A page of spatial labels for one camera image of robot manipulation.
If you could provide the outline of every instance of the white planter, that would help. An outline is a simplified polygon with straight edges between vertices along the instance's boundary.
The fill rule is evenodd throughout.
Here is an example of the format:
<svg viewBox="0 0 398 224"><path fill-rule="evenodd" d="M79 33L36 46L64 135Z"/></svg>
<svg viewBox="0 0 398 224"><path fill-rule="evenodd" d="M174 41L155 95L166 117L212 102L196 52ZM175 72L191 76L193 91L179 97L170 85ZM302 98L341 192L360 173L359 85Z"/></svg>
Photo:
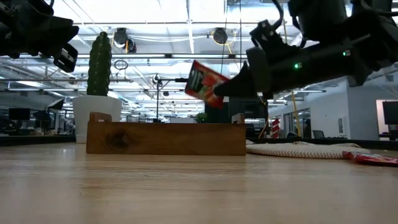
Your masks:
<svg viewBox="0 0 398 224"><path fill-rule="evenodd" d="M110 114L113 122L119 122L122 101L108 96L80 96L72 99L76 125L76 143L86 144L87 124L91 112Z"/></svg>

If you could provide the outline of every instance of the table surface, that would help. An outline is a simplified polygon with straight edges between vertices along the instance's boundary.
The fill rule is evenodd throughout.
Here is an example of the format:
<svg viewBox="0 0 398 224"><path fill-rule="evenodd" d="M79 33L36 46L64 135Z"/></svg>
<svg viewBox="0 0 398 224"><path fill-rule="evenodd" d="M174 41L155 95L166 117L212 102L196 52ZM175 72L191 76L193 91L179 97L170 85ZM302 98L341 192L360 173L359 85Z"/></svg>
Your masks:
<svg viewBox="0 0 398 224"><path fill-rule="evenodd" d="M397 223L398 168L0 148L0 223Z"/></svg>

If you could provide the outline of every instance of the red packet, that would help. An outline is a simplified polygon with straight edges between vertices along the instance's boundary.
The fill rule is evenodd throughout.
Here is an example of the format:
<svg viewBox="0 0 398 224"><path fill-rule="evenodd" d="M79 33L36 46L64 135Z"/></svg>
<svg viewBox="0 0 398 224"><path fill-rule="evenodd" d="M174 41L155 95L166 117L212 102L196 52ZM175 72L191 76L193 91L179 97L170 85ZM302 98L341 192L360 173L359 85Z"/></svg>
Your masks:
<svg viewBox="0 0 398 224"><path fill-rule="evenodd" d="M222 108L224 97L216 96L213 90L227 80L228 78L222 74L194 60L185 87L185 93L204 100L210 106Z"/></svg>
<svg viewBox="0 0 398 224"><path fill-rule="evenodd" d="M352 159L359 164L398 167L398 159L388 156L364 154L358 152L343 152L343 157L346 159Z"/></svg>

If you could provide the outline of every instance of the artificial cactus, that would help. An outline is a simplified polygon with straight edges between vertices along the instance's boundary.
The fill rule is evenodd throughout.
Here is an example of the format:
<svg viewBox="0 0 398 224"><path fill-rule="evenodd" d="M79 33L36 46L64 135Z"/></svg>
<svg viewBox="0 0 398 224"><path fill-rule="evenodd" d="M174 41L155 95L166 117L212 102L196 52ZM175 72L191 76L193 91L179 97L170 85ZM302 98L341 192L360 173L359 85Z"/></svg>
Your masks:
<svg viewBox="0 0 398 224"><path fill-rule="evenodd" d="M102 32L90 51L87 95L107 96L111 76L112 46L107 33Z"/></svg>

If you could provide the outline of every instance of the potted plant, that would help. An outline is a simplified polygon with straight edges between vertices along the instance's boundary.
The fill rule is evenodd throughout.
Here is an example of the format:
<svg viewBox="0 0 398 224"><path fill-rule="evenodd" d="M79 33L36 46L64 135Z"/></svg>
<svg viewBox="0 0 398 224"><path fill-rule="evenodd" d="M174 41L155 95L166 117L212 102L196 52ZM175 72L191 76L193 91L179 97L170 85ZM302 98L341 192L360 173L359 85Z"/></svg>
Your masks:
<svg viewBox="0 0 398 224"><path fill-rule="evenodd" d="M195 121L196 121L197 123L205 123L205 122L207 121L207 114L205 114L205 113L198 113L198 114L195 116Z"/></svg>
<svg viewBox="0 0 398 224"><path fill-rule="evenodd" d="M102 32L90 51L87 95L73 99L76 143L86 143L87 123L91 112L110 114L112 121L120 121L122 101L108 97L111 76L112 50L107 33Z"/></svg>

